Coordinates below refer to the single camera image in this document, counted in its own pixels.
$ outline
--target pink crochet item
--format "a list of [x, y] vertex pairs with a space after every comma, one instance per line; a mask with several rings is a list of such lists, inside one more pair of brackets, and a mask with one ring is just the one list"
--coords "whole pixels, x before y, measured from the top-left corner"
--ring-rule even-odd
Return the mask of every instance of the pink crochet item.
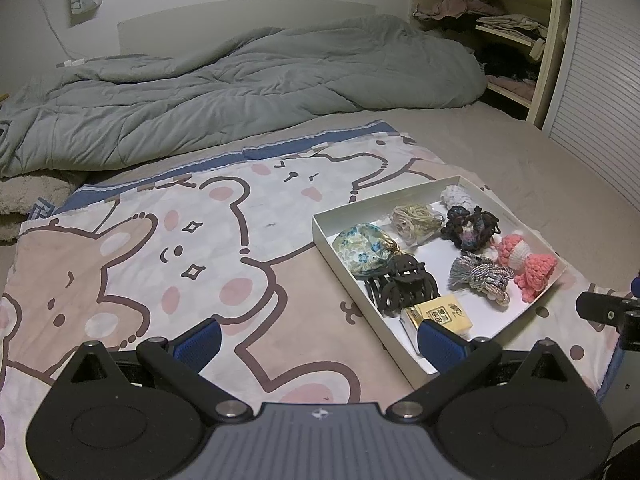
[[552, 254], [532, 254], [521, 235], [507, 235], [498, 245], [498, 263], [520, 272], [513, 281], [522, 290], [522, 301], [531, 303], [545, 290], [558, 260]]

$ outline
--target beige mattress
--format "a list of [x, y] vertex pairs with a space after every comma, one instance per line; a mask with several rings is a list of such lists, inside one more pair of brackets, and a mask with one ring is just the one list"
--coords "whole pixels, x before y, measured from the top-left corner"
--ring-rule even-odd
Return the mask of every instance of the beige mattress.
[[[444, 110], [334, 114], [280, 132], [178, 155], [93, 183], [119, 184], [220, 153], [385, 120], [449, 164], [477, 173], [504, 203], [588, 280], [628, 291], [640, 268], [640, 212], [583, 163], [531, 124], [482, 103]], [[0, 246], [0, 285], [13, 247]]]

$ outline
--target shelf board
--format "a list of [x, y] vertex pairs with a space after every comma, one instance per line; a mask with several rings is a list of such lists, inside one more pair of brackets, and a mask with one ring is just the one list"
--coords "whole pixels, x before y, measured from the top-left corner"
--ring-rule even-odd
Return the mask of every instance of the shelf board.
[[495, 30], [494, 28], [483, 27], [482, 25], [476, 25], [476, 30], [482, 30], [483, 32], [493, 34], [494, 36], [500, 36], [501, 38], [506, 38], [507, 40], [515, 41], [516, 43], [521, 43], [530, 47], [533, 47], [536, 44], [536, 42], [533, 40], [525, 40], [524, 38], [520, 38], [518, 36], [512, 36], [508, 32]]
[[486, 87], [493, 92], [496, 92], [500, 95], [504, 95], [505, 97], [511, 99], [512, 101], [516, 101], [519, 105], [522, 105], [527, 108], [531, 108], [531, 101], [527, 101], [524, 97], [521, 97], [518, 94], [514, 94], [513, 92], [510, 92], [506, 88], [502, 88], [501, 86], [498, 86], [494, 83], [487, 83]]

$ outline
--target fluffy beige rug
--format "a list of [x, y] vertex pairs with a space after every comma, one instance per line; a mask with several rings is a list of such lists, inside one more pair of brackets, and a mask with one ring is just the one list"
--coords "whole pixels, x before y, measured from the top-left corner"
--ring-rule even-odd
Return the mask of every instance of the fluffy beige rug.
[[42, 170], [0, 179], [0, 240], [14, 240], [37, 199], [61, 206], [86, 173]]

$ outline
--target cartoon bear blanket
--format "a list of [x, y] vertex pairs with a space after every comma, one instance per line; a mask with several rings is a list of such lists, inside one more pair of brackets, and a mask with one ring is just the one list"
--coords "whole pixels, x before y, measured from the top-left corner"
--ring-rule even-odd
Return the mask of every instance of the cartoon bear blanket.
[[[132, 349], [216, 316], [222, 349], [202, 375], [254, 410], [372, 400], [384, 409], [410, 391], [311, 243], [311, 215], [456, 174], [482, 183], [402, 134], [314, 139], [303, 153], [183, 174], [23, 225], [0, 303], [0, 478], [36, 479], [26, 428], [87, 339]], [[556, 339], [596, 390], [616, 333], [577, 317], [587, 288], [570, 267], [502, 338], [514, 349]]]

